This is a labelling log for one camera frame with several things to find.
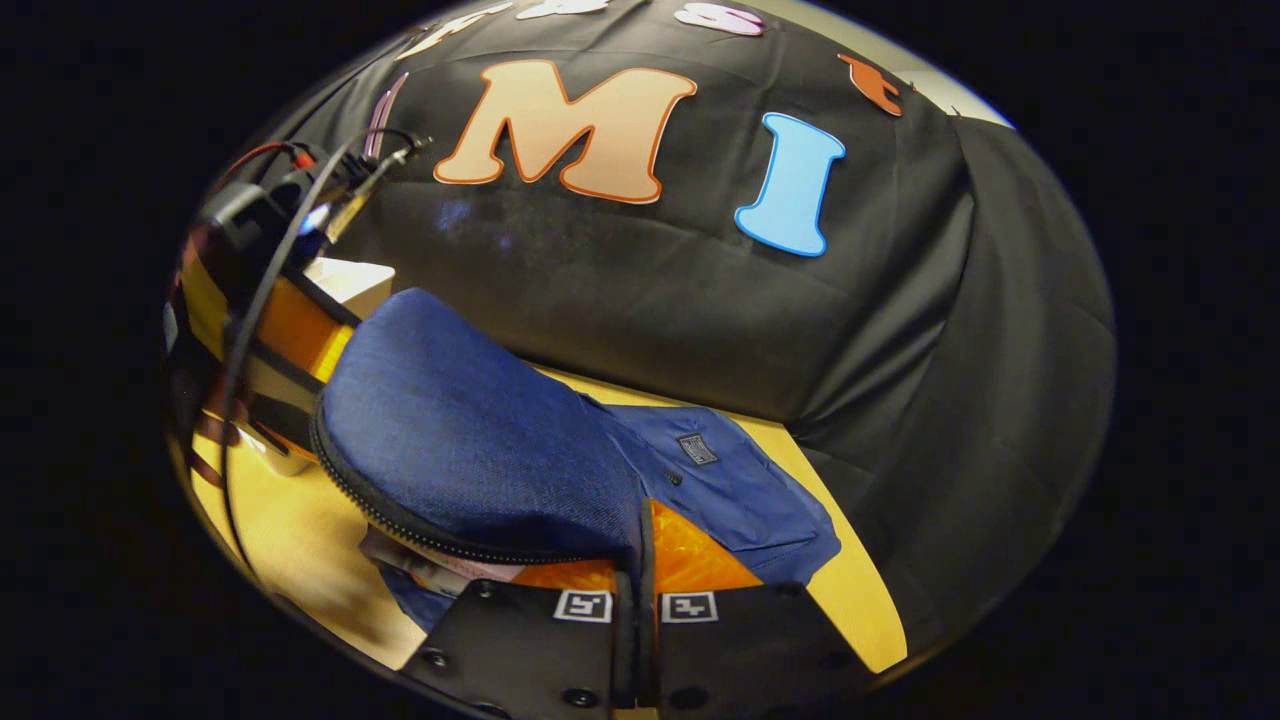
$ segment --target black background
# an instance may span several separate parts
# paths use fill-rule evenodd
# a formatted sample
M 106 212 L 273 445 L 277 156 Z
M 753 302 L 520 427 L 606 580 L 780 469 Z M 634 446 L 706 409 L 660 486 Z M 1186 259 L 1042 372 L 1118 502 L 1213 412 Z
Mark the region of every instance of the black background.
M 1275 228 L 1247 208 L 1267 188 L 1252 173 L 1275 118 L 1274 8 L 852 9 L 973 87 L 1057 170 L 1120 329 L 1111 437 L 1061 542 L 973 633 L 872 696 L 869 714 L 1262 716 L 1270 691 L 1249 680 L 1266 624 L 1245 619 L 1261 600 L 1272 473 L 1253 461 L 1266 438 L 1244 409 L 1267 415 L 1252 370 L 1275 327 L 1261 252 Z M 5 483 L 33 530 L 9 544 L 8 618 L 29 641 L 10 643 L 19 706 L 426 714 L 284 623 L 200 537 L 160 441 L 155 307 L 196 199 L 246 140 L 431 14 L 403 1 L 17 6 L 5 355 L 27 392 L 10 405 L 20 447 Z

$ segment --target zipper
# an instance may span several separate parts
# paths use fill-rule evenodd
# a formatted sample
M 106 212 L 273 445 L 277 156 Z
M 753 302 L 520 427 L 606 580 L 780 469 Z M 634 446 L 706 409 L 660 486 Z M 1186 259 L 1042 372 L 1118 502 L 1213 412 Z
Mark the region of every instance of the zipper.
M 360 484 L 366 483 L 352 483 L 347 479 L 343 471 L 329 456 L 325 450 L 326 443 L 321 438 L 320 432 L 320 406 L 319 400 L 316 405 L 316 413 L 311 416 L 308 423 L 308 429 L 311 432 L 311 447 L 320 460 L 320 466 L 324 468 L 329 479 L 338 486 L 344 496 L 351 498 L 360 509 L 361 514 L 369 520 L 370 524 L 376 527 L 383 533 L 387 533 L 399 542 L 408 544 L 410 547 L 416 547 L 417 550 L 430 550 L 435 552 L 443 552 L 453 557 L 461 557 L 465 560 L 475 560 L 477 562 L 488 562 L 492 565 L 553 565 L 558 562 L 576 562 L 579 560 L 588 560 L 582 555 L 564 555 L 553 556 L 547 555 L 525 555 L 520 552 L 500 552 L 493 548 L 480 550 L 475 546 L 460 544 L 454 539 L 444 539 L 431 532 L 428 523 L 422 521 L 419 528 L 406 528 L 403 524 L 396 523 L 385 514 L 378 510 L 372 502 L 369 501 L 357 488 Z

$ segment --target letter m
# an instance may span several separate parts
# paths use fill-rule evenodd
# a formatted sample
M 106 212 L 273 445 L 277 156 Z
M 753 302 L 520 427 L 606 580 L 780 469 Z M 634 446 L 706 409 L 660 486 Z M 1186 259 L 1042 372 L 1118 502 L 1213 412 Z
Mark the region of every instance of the letter m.
M 698 92 L 689 78 L 649 68 L 622 70 L 570 102 L 559 70 L 548 60 L 485 68 L 488 87 L 453 155 L 435 165 L 445 183 L 493 182 L 503 164 L 494 149 L 503 128 L 525 182 L 543 177 L 582 135 L 586 149 L 561 173 L 564 187 L 620 202 L 658 200 L 653 163 L 667 118 L 681 97 Z

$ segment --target black zipper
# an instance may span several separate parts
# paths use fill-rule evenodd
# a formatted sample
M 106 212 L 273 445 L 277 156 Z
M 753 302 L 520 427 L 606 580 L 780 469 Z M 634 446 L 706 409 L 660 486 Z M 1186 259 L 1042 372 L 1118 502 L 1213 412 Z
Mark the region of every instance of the black zipper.
M 338 486 L 338 489 L 360 507 L 360 511 L 371 524 L 401 542 L 417 546 L 419 548 L 443 552 L 453 557 L 493 565 L 550 565 L 588 560 L 584 555 L 511 551 L 481 543 L 471 543 L 435 528 L 410 511 L 396 507 L 385 498 L 376 498 L 367 480 L 351 468 L 346 468 L 346 464 L 340 459 L 334 459 L 329 454 L 329 442 L 326 433 L 320 427 L 321 423 L 321 401 L 317 398 L 316 413 L 312 415 L 310 423 L 310 432 L 311 447 L 315 451 L 316 459 L 320 460 L 320 466 L 324 468 L 325 474 Z

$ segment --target table surface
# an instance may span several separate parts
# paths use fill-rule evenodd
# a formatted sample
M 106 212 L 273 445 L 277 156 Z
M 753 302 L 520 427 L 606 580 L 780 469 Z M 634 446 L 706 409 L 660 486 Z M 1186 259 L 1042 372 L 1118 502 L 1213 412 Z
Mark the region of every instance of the table surface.
M 678 406 L 684 402 L 538 368 L 605 405 Z M 841 551 L 809 582 L 809 593 L 873 671 L 906 657 L 906 637 L 893 601 L 863 543 L 836 506 L 790 433 L 778 423 L 724 413 L 800 482 L 831 514 Z M 195 450 L 218 466 L 218 447 L 195 439 Z M 319 466 L 284 477 L 247 443 L 230 448 L 232 507 L 261 582 L 369 657 L 399 669 L 426 638 L 396 605 L 378 570 L 356 548 L 365 519 Z M 221 491 L 192 474 L 195 495 L 210 521 L 229 538 Z M 618 717 L 655 717 L 652 710 Z

